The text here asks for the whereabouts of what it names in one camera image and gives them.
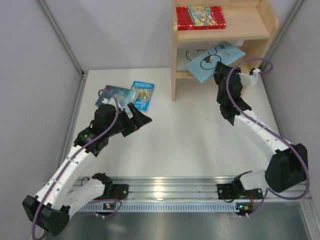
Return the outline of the light blue Gatsby book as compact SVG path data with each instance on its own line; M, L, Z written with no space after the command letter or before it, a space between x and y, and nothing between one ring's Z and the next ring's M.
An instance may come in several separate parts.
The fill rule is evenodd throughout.
M191 60L186 65L186 69L199 82L203 83L214 75L218 62L228 66L245 55L246 53L240 48L228 41L221 41Z

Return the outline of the pale green Great Gatsby book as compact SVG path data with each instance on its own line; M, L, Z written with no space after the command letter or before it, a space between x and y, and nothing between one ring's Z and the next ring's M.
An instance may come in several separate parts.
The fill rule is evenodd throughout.
M176 71L187 71L186 65L205 51L206 50L202 48L178 48L176 55Z

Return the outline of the red illustrated book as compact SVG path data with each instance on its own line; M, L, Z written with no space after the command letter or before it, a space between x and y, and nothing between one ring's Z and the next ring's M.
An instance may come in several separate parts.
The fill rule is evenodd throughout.
M175 8L179 31L225 29L221 6L179 6Z

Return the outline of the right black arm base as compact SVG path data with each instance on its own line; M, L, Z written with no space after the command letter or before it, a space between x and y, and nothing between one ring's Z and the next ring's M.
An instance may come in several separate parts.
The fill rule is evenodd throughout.
M218 199L231 203L234 200L262 200L264 195L260 188L245 190L242 186L235 183L217 184Z

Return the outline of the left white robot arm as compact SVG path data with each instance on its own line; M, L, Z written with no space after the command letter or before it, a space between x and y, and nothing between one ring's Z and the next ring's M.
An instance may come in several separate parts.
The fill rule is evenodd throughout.
M117 134L126 137L152 122L133 103L127 106L132 116L118 106L100 105L89 126L77 135L69 154L51 179L34 196L25 197L22 206L33 229L40 227L47 234L57 236L79 209L97 198L108 199L112 195L113 180L100 172L77 190L71 191L71 188L111 137Z

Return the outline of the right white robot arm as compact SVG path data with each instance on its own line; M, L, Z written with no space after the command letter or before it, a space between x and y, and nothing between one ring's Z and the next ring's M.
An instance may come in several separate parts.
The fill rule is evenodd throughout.
M275 133L242 98L243 88L256 84L260 75L258 68L242 73L240 68L230 67L220 61L213 74L218 86L216 101L221 115L242 131L268 160L266 169L242 173L235 177L234 183L236 189L242 192L266 189L279 197L285 190L305 182L305 190L298 196L301 199L310 189L306 147L301 143L292 144Z

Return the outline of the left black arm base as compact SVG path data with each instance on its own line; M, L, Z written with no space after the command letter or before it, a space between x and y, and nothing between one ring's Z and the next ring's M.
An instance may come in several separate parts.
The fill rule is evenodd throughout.
M128 184L114 184L111 192L107 195L107 199L125 200L128 198L129 185Z

